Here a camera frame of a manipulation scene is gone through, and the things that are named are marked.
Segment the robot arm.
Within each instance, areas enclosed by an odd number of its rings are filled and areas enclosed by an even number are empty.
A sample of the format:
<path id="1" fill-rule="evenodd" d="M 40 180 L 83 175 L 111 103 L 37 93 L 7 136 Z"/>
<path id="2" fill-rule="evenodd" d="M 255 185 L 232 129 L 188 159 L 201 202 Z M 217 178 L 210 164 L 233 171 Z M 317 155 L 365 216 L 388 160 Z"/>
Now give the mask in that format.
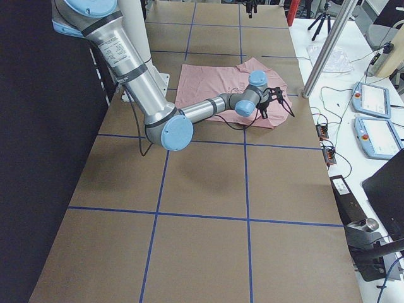
<path id="1" fill-rule="evenodd" d="M 142 111 L 147 139 L 166 150 L 184 149 L 195 123 L 226 110 L 242 117 L 256 112 L 265 118 L 269 104 L 277 101 L 293 113 L 281 89 L 268 86 L 264 71 L 253 71 L 242 93 L 223 93 L 182 109 L 167 101 L 150 61 L 141 1 L 53 1 L 52 24 L 56 32 L 86 39 L 99 49 L 129 101 Z"/>

